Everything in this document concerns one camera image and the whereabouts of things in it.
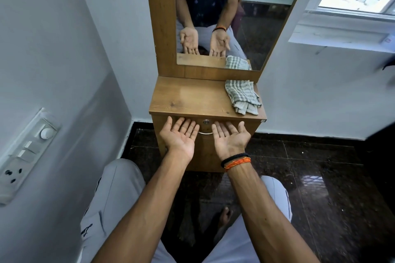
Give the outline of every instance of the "drawer handle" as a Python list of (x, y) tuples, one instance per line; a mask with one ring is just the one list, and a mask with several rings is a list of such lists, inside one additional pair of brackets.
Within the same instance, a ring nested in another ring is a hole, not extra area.
[(200, 132), (200, 131), (198, 131), (198, 133), (201, 134), (201, 135), (210, 135), (210, 134), (213, 134), (212, 132)]

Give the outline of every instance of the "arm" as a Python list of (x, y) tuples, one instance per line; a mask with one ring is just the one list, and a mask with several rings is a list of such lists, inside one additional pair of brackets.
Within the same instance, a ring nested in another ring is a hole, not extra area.
[[(235, 17), (239, 0), (227, 0), (222, 9), (220, 18), (217, 22), (217, 27), (229, 28)], [(213, 31), (210, 41), (210, 56), (224, 57), (226, 50), (230, 50), (230, 37), (223, 29)]]
[(134, 206), (121, 219), (92, 262), (151, 262), (186, 166), (194, 154), (199, 125), (184, 118), (160, 132), (169, 151)]
[[(215, 149), (221, 160), (244, 153), (251, 136), (239, 123), (227, 128), (213, 124)], [(261, 262), (319, 263), (313, 251), (282, 214), (269, 195), (251, 163), (243, 163), (228, 171), (229, 179), (239, 199), (243, 220), (252, 245)]]
[(188, 4), (186, 0), (175, 0), (175, 3), (177, 18), (184, 26), (184, 29), (180, 31), (180, 43), (184, 47), (184, 53), (199, 55), (198, 32), (192, 22)]

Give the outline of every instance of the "pants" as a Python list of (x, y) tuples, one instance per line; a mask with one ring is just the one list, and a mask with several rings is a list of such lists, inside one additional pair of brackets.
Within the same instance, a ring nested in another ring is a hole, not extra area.
[[(210, 51), (211, 34), (215, 26), (216, 25), (211, 25), (209, 27), (195, 27), (199, 38), (199, 46), (202, 46), (207, 51)], [(183, 30), (184, 27), (180, 23), (180, 21), (178, 21), (178, 19), (176, 21), (176, 29), (177, 29), (177, 33), (176, 33), (177, 53), (182, 53), (184, 49), (180, 42), (180, 31)], [(233, 30), (230, 26), (226, 32), (230, 36), (230, 42), (229, 42), (230, 50), (226, 51), (226, 56), (232, 55), (232, 56), (240, 57), (242, 59), (247, 59), (246, 55), (244, 54), (244, 51), (241, 49), (239, 42), (234, 37)]]
[[(287, 190), (273, 177), (262, 176), (261, 179), (278, 208), (291, 221)], [(118, 222), (137, 201), (144, 186), (139, 168), (130, 160), (117, 159), (104, 168), (95, 196), (81, 221), (81, 263), (91, 262)], [(151, 262), (175, 263), (175, 260), (159, 241)], [(203, 262), (259, 262), (241, 215)]]

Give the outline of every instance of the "plaid towel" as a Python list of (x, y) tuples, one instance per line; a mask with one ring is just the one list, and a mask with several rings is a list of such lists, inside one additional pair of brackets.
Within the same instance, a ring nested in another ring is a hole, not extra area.
[(261, 107), (259, 96), (254, 91), (254, 83), (249, 80), (227, 80), (225, 90), (236, 112), (243, 115), (246, 112), (258, 115), (258, 107)]
[(241, 59), (240, 57), (228, 55), (226, 58), (226, 69), (238, 69), (238, 70), (251, 70), (248, 61)]

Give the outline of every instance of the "mirror frame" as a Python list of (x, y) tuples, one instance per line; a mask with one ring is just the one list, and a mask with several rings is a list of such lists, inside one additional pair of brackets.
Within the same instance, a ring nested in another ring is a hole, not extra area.
[(225, 57), (217, 58), (205, 55), (188, 55), (177, 53), (176, 44), (176, 5), (175, 0), (148, 0), (151, 15), (152, 32), (154, 35), (156, 63), (159, 76), (183, 77), (206, 80), (249, 80), (258, 82), (266, 63), (279, 39), (297, 0), (294, 0), (279, 31), (274, 44), (260, 71), (234, 70), (218, 68), (225, 66)]

